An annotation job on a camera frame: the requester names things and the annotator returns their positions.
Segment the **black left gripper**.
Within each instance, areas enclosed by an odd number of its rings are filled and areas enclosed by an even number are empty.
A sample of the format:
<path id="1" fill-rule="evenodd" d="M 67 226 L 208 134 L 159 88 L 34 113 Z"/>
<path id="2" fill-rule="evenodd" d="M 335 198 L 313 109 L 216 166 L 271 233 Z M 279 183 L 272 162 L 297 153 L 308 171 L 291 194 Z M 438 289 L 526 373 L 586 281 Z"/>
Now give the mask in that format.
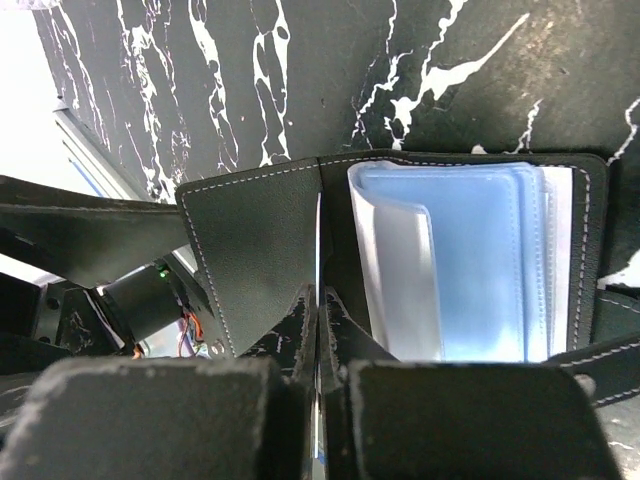
<path id="1" fill-rule="evenodd" d="M 224 356 L 188 242 L 174 205 L 2 176 L 2 374 L 71 356 Z"/>

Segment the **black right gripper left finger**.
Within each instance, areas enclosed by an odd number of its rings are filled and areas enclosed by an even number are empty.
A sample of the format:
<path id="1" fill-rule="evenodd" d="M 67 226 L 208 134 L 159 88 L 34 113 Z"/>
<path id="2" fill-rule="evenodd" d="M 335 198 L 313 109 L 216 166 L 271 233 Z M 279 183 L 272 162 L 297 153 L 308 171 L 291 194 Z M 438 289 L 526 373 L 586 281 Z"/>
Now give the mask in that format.
<path id="1" fill-rule="evenodd" d="M 308 479 L 316 292 L 237 359 L 76 357 L 17 385 L 5 479 Z"/>

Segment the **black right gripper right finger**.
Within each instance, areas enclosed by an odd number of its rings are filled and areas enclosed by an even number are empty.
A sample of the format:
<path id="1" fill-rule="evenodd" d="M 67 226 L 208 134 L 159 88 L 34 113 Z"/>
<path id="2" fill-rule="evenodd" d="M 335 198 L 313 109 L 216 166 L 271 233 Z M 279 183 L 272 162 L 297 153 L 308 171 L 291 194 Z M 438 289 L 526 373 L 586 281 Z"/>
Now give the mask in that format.
<path id="1" fill-rule="evenodd" d="M 596 409 L 625 397 L 625 341 L 540 364 L 403 363 L 333 289 L 319 318 L 330 479 L 617 479 Z"/>

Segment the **black leather card holder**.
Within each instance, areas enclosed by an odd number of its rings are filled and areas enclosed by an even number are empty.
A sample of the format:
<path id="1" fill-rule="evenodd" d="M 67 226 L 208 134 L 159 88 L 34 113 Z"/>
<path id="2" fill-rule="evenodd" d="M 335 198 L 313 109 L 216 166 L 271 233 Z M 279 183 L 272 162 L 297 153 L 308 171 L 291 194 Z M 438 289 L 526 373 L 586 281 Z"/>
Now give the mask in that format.
<path id="1" fill-rule="evenodd" d="M 639 393 L 639 303 L 597 285 L 609 172 L 588 154 L 356 152 L 187 183 L 176 203 L 233 357 L 320 323 L 333 387 L 356 333 L 405 362 L 548 363 L 596 405 Z"/>

